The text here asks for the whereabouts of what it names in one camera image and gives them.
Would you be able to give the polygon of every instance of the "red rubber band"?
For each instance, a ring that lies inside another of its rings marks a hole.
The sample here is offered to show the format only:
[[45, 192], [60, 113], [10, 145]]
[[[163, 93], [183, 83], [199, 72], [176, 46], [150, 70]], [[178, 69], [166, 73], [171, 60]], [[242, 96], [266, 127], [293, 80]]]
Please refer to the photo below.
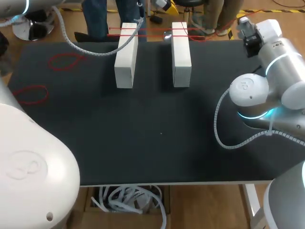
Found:
[[31, 91], [31, 90], [37, 90], [37, 89], [43, 89], [43, 90], [45, 90], [46, 95], [44, 96], [44, 98], [42, 98], [42, 99], [40, 99], [40, 100], [38, 100], [38, 101], [33, 101], [33, 102], [18, 101], [18, 100], [17, 100], [17, 101], [18, 101], [18, 103], [24, 104], [24, 105], [37, 105], [37, 104], [41, 104], [41, 103], [43, 103], [44, 101], [46, 101], [46, 100], [48, 99], [48, 97], [49, 97], [49, 91], [48, 91], [47, 87], [44, 86], [44, 85], [32, 85], [32, 86], [27, 86], [27, 87], [24, 87], [24, 88], [22, 88], [22, 89], [20, 89], [20, 90], [18, 90], [18, 91], [13, 92], [13, 95], [14, 95], [14, 96], [17, 96], [17, 95], [22, 94], [22, 93], [24, 93], [24, 92]]

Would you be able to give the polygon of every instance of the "red string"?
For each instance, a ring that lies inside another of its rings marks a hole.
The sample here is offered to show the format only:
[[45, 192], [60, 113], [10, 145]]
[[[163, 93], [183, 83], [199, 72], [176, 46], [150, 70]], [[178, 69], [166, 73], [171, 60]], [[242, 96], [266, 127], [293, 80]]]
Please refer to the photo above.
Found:
[[[223, 26], [223, 27], [222, 27], [221, 29], [219, 29], [218, 31], [222, 31], [222, 30], [226, 29], [226, 28], [227, 28], [228, 26], [230, 26], [235, 20], [239, 20], [239, 19], [241, 19], [241, 18], [243, 18], [243, 17], [250, 16], [250, 15], [255, 14], [255, 13], [258, 13], [258, 12], [260, 12], [260, 11], [262, 11], [262, 10], [257, 10], [257, 11], [255, 11], [255, 12], [248, 13], [248, 14], [242, 16], [242, 17], [234, 18], [233, 20], [229, 21], [225, 26]], [[196, 40], [196, 39], [194, 39], [194, 38], [192, 38], [192, 37], [190, 37], [190, 39], [191, 39], [192, 41], [195, 41], [195, 42], [205, 42], [205, 41], [208, 41], [208, 40], [212, 39], [213, 37], [215, 37], [215, 36], [217, 36], [217, 35], [218, 35], [218, 32], [215, 32], [215, 33], [212, 34], [210, 37], [205, 38], [205, 39], [203, 39], [203, 40]]]
[[22, 94], [22, 93], [27, 92], [27, 91], [39, 90], [39, 89], [43, 89], [45, 91], [46, 94], [45, 94], [44, 98], [42, 98], [40, 100], [37, 100], [37, 101], [32, 101], [32, 102], [18, 101], [18, 103], [24, 104], [24, 105], [37, 105], [37, 104], [43, 103], [49, 97], [49, 91], [48, 91], [47, 87], [44, 86], [44, 85], [31, 85], [31, 86], [27, 86], [27, 87], [24, 87], [24, 88], [22, 88], [22, 89], [20, 89], [18, 91], [13, 92], [13, 95], [17, 96], [17, 95]]
[[[63, 57], [63, 56], [75, 56], [75, 57], [77, 57], [77, 59], [72, 64], [70, 64], [66, 67], [63, 67], [63, 68], [54, 67], [53, 66], [54, 60], [56, 60], [60, 57]], [[79, 54], [76, 54], [76, 53], [62, 53], [62, 54], [57, 54], [57, 55], [51, 57], [49, 62], [48, 62], [48, 65], [49, 65], [49, 68], [54, 70], [54, 71], [66, 71], [66, 70], [69, 70], [69, 69], [73, 68], [80, 60], [85, 59], [85, 58], [86, 58], [85, 56], [82, 56], [82, 55], [79, 55]]]
[[[242, 17], [247, 17], [247, 16], [250, 16], [250, 15], [255, 14], [257, 12], [260, 12], [260, 11], [262, 11], [262, 10], [258, 10], [258, 11], [252, 12], [252, 13], [248, 13], [248, 14], [242, 16]], [[240, 19], [242, 17], [234, 18], [233, 20], [229, 21], [219, 31], [224, 30], [229, 25], [231, 25], [235, 20], [238, 20], [238, 19]], [[134, 28], [116, 28], [116, 27], [110, 27], [109, 29], [134, 30]], [[184, 28], [184, 27], [183, 28], [174, 28], [174, 29], [173, 28], [141, 28], [140, 30], [148, 30], [148, 31], [154, 31], [154, 30], [161, 30], [161, 31], [166, 31], [166, 30], [184, 30], [185, 35], [173, 35], [173, 37], [189, 37], [192, 41], [195, 41], [195, 42], [205, 42], [205, 41], [208, 41], [208, 40], [212, 39], [216, 35], [218, 35], [218, 32], [215, 32], [214, 34], [212, 34], [209, 37], [188, 35], [188, 33], [186, 32], [187, 30], [200, 30], [200, 29], [199, 28]], [[130, 36], [130, 35], [108, 34], [107, 36], [111, 37], [111, 36]], [[136, 36], [138, 36], [138, 37], [163, 37], [163, 34], [161, 34], [161, 35], [136, 35]]]

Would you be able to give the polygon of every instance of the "wooden floor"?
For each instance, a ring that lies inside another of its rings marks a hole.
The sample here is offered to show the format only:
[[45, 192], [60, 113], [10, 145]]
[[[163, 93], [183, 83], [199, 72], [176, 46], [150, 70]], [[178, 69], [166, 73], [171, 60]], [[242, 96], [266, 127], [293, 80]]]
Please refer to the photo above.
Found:
[[[301, 0], [278, 0], [282, 4], [298, 5], [303, 4]], [[243, 9], [265, 9], [276, 10], [286, 9], [272, 3], [271, 0], [245, 0]], [[169, 27], [172, 21], [181, 21], [179, 17], [169, 15], [160, 15], [163, 17], [162, 27]], [[69, 37], [74, 40], [73, 33], [86, 32], [86, 24], [81, 12], [64, 12], [66, 28]], [[277, 19], [281, 25], [283, 34], [289, 38], [302, 55], [305, 55], [305, 13], [257, 13], [251, 16], [253, 22], [259, 22], [266, 19]], [[117, 13], [108, 14], [108, 23], [110, 27], [119, 26], [119, 15]], [[149, 28], [158, 27], [148, 22]], [[233, 26], [234, 36], [236, 34], [236, 23]], [[8, 37], [11, 45], [10, 51], [13, 59], [16, 61], [20, 55], [23, 45], [27, 42], [18, 40], [11, 32], [11, 28], [2, 28], [1, 31]], [[216, 38], [217, 40], [227, 40], [227, 37]], [[62, 42], [63, 38], [58, 26], [45, 39], [39, 42]], [[266, 185], [256, 186], [260, 201]], [[88, 229], [114, 229], [114, 228], [132, 228], [132, 229], [158, 229], [161, 224], [160, 216], [152, 216], [143, 220], [139, 217], [121, 217], [109, 216], [100, 218], [98, 215], [84, 215], [86, 221], [82, 228]], [[244, 208], [242, 195], [238, 185], [210, 185], [210, 186], [175, 186], [171, 188], [171, 214], [168, 216], [168, 229], [247, 229], [249, 222]]]

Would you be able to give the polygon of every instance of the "stool leg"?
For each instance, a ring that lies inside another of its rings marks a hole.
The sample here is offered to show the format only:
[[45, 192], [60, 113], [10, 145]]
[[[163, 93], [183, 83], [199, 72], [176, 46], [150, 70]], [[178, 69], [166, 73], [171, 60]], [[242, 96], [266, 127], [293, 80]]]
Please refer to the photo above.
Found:
[[267, 225], [267, 220], [264, 214], [264, 209], [260, 208], [255, 216], [250, 220], [251, 229], [264, 229]]
[[185, 7], [183, 12], [183, 20], [186, 22], [186, 24], [189, 24], [189, 18], [190, 18], [190, 9]]

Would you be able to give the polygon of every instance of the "jeans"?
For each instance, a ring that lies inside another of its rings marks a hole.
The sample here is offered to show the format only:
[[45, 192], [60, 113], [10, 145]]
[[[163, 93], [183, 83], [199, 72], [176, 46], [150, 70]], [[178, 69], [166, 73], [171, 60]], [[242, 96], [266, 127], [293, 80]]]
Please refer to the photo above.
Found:
[[[121, 26], [123, 22], [136, 22], [134, 19], [140, 18], [137, 0], [116, 0], [116, 5], [121, 18]], [[88, 28], [88, 35], [102, 39], [108, 34], [107, 24], [107, 0], [85, 0], [82, 4], [83, 13]], [[141, 28], [146, 28], [146, 21]], [[138, 32], [139, 35], [146, 35], [146, 31]], [[146, 41], [146, 37], [139, 37], [139, 41]]]

